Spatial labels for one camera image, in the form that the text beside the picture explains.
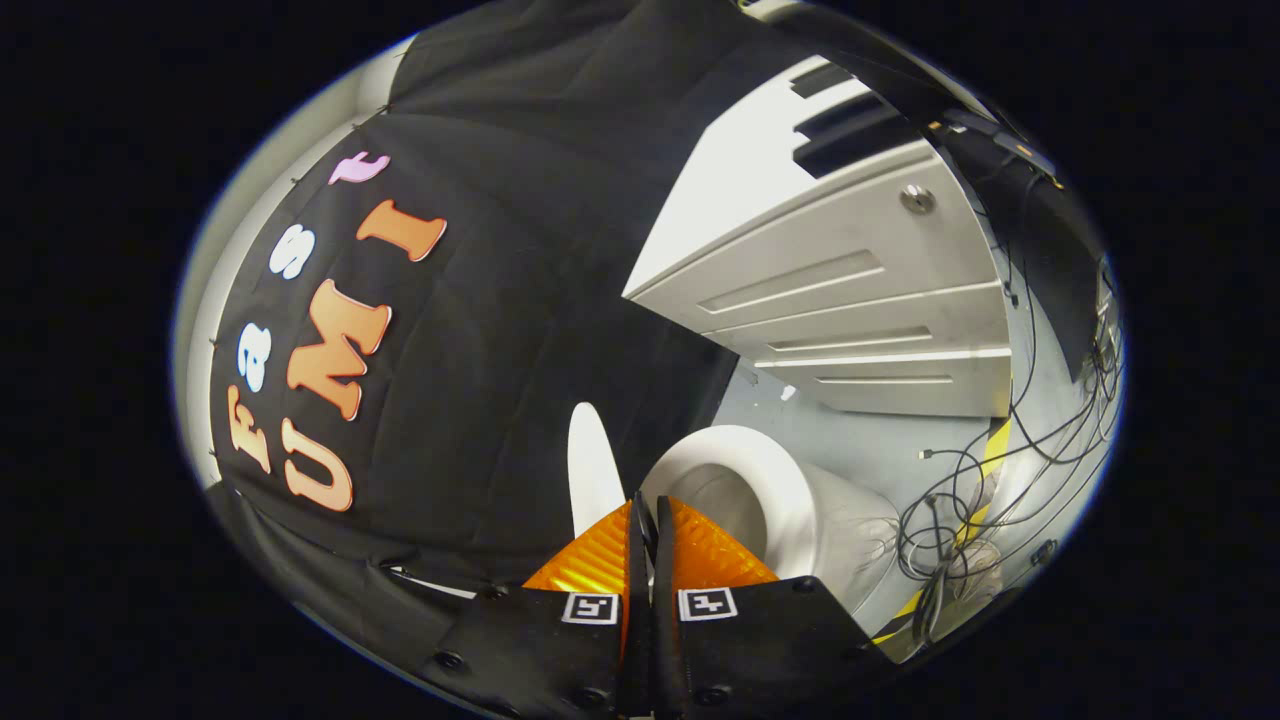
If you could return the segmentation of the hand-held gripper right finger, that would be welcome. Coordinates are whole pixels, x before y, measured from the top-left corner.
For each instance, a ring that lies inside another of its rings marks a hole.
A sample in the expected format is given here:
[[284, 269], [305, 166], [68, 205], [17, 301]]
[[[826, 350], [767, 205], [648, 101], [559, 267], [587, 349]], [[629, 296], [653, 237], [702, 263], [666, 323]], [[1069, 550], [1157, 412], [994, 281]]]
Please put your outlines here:
[[658, 719], [828, 719], [895, 662], [818, 577], [731, 580], [694, 511], [657, 501], [650, 708]]

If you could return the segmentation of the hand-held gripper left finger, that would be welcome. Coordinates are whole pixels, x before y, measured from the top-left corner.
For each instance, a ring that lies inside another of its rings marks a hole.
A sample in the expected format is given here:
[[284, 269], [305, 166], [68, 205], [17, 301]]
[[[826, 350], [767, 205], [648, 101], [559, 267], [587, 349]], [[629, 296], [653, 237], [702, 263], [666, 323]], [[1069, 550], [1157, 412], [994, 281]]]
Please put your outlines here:
[[495, 585], [424, 664], [440, 691], [512, 719], [631, 719], [652, 711], [652, 515], [641, 495], [522, 585]]

